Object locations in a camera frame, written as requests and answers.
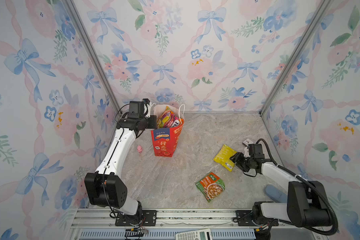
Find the green and orange food package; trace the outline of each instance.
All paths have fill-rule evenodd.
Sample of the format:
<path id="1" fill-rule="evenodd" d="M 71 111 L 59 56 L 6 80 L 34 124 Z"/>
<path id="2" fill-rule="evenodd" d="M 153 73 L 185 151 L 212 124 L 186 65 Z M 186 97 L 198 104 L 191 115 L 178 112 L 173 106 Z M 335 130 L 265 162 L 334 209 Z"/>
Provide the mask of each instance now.
<path id="1" fill-rule="evenodd" d="M 208 173 L 202 180 L 196 183 L 196 187 L 203 193 L 206 200 L 210 202 L 225 190 L 225 184 L 222 179 L 213 172 Z"/>
<path id="2" fill-rule="evenodd" d="M 163 114 L 157 119 L 157 127 L 177 127 L 180 124 L 180 118 L 167 106 Z"/>
<path id="3" fill-rule="evenodd" d="M 215 162 L 220 163 L 223 167 L 225 167 L 228 171 L 232 171 L 235 164 L 229 159 L 237 152 L 227 145 L 223 145 L 219 153 L 213 159 Z"/>

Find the yellow snack package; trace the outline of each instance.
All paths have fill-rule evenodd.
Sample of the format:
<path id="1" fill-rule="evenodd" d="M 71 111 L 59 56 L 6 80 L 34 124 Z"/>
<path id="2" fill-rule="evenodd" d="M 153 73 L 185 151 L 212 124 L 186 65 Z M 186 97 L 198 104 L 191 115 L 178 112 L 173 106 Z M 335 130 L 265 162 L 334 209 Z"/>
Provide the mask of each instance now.
<path id="1" fill-rule="evenodd" d="M 235 164 L 229 158 L 235 155 L 235 153 L 237 153 L 235 150 L 224 144 L 213 160 L 231 172 Z"/>

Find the red paper bag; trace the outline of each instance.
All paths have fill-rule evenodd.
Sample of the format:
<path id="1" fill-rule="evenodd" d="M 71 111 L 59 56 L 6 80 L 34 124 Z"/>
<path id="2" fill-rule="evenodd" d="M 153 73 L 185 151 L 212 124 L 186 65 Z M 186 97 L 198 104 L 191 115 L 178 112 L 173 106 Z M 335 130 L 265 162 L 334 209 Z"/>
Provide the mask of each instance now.
<path id="1" fill-rule="evenodd" d="M 180 125 L 177 127 L 163 127 L 151 130 L 152 143 L 154 145 L 155 156 L 172 157 L 176 150 L 177 142 L 184 125 L 184 113 L 181 118 L 180 110 L 170 105 L 156 105 L 154 107 L 154 115 L 157 118 L 165 111 L 167 106 L 181 119 Z"/>

